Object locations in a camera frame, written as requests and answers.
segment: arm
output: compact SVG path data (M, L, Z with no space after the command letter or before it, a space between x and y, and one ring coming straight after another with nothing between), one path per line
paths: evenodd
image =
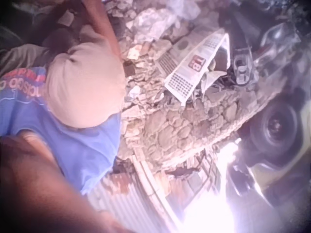
M112 26L109 22L107 12L101 0L83 0L89 20L94 31L104 36L112 49L112 52L121 60L121 50L118 40L114 34Z

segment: blue t-shirt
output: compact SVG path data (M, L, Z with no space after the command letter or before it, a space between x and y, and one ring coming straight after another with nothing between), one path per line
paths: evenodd
M19 68L0 78L0 136L21 130L37 133L52 150L66 179L88 193L113 165L120 143L121 115L98 127L74 131L47 109L43 67Z

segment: car wheel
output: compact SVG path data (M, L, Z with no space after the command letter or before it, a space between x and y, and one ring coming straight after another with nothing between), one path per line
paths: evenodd
M298 131L298 116L283 100L271 102L251 121L250 136L258 150L280 155L293 145Z

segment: corrugated metal sheet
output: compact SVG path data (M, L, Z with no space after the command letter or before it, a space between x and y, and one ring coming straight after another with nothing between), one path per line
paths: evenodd
M108 210L124 227L137 233L168 233L136 174L106 176L88 195L96 210Z

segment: tire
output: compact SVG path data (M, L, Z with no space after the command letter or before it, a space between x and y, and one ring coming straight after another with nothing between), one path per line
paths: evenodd
M280 133L281 139L274 140L268 135L269 120L278 115L282 119L281 126L285 128ZM298 132L298 116L294 108L283 100L271 102L251 121L250 136L259 151L268 155L280 155L287 152Z

